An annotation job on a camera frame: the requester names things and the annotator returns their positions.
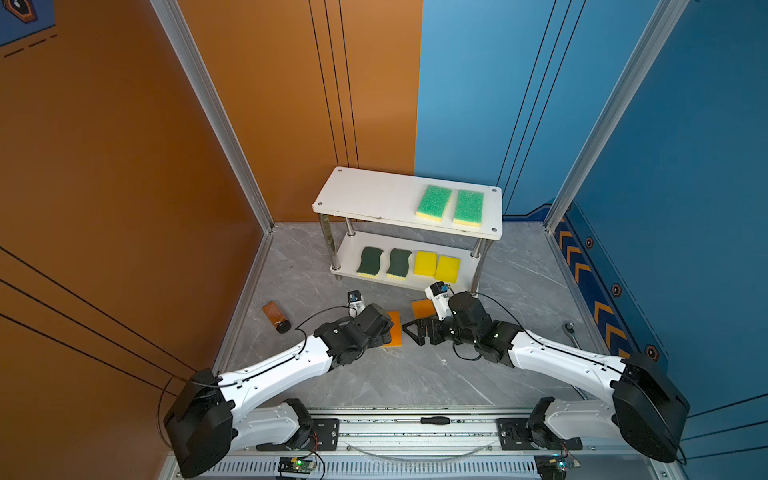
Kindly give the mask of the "orange sponge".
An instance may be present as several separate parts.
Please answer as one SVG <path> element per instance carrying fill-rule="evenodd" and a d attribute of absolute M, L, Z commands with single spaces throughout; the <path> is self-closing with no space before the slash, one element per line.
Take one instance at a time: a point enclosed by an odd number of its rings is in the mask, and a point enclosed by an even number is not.
<path fill-rule="evenodd" d="M 388 315 L 393 325 L 390 329 L 390 341 L 384 344 L 383 348 L 399 348 L 402 346 L 401 315 L 398 311 L 390 311 Z"/>
<path fill-rule="evenodd" d="M 411 303 L 413 318 L 416 320 L 434 317 L 437 315 L 434 304 L 429 299 L 413 301 Z"/>

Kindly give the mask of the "yellow sponge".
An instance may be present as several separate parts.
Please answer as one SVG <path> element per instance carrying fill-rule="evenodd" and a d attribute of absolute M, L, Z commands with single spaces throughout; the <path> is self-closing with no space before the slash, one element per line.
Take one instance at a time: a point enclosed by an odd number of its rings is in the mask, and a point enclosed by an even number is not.
<path fill-rule="evenodd" d="M 455 284 L 458 280 L 461 268 L 461 260 L 450 256 L 441 255 L 438 258 L 434 278 L 448 284 Z"/>
<path fill-rule="evenodd" d="M 413 273 L 417 276 L 433 277 L 436 273 L 438 254 L 430 251 L 417 251 Z"/>

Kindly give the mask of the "green wavy sponge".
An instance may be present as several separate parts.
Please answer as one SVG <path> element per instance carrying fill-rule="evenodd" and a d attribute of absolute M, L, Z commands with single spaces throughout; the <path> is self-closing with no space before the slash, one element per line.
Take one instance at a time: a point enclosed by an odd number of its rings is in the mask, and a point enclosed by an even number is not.
<path fill-rule="evenodd" d="M 387 276 L 397 280 L 404 280 L 410 271 L 410 250 L 393 248 L 389 255 L 389 267 Z"/>
<path fill-rule="evenodd" d="M 381 256 L 383 250 L 377 247 L 366 246 L 361 251 L 360 264 L 356 270 L 358 276 L 376 278 L 381 269 Z"/>

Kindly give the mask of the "light green sponge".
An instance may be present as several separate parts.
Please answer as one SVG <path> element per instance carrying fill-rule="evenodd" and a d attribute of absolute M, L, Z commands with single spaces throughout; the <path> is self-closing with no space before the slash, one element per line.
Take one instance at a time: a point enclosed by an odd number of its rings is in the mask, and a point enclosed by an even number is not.
<path fill-rule="evenodd" d="M 432 222 L 441 223 L 452 194 L 453 190 L 450 188 L 428 185 L 415 215 Z"/>
<path fill-rule="evenodd" d="M 453 223 L 472 228 L 479 228 L 483 219 L 484 194 L 482 192 L 459 190 Z"/>

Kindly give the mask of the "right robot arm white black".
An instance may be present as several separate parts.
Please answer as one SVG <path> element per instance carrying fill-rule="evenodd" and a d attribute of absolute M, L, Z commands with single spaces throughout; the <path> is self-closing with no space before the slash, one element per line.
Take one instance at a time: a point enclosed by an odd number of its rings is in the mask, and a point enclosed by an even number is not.
<path fill-rule="evenodd" d="M 620 439 L 663 463 L 687 464 L 682 434 L 690 404 L 663 369 L 644 354 L 627 358 L 581 350 L 526 329 L 517 318 L 495 320 L 482 294 L 429 292 L 433 315 L 405 323 L 418 345 L 470 345 L 476 360 L 554 378 L 590 394 L 568 402 L 541 399 L 528 420 L 536 443 L 581 437 Z"/>

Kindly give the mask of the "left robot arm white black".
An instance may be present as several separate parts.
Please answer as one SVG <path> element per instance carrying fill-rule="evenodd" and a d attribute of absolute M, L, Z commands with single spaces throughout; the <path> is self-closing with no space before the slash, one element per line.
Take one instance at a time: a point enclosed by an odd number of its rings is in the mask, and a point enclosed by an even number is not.
<path fill-rule="evenodd" d="M 390 315 L 370 304 L 260 363 L 220 375 L 196 372 L 162 420 L 181 476 L 195 478 L 250 447 L 305 448 L 314 422 L 304 404 L 291 398 L 268 407 L 266 401 L 389 343 L 392 326 Z"/>

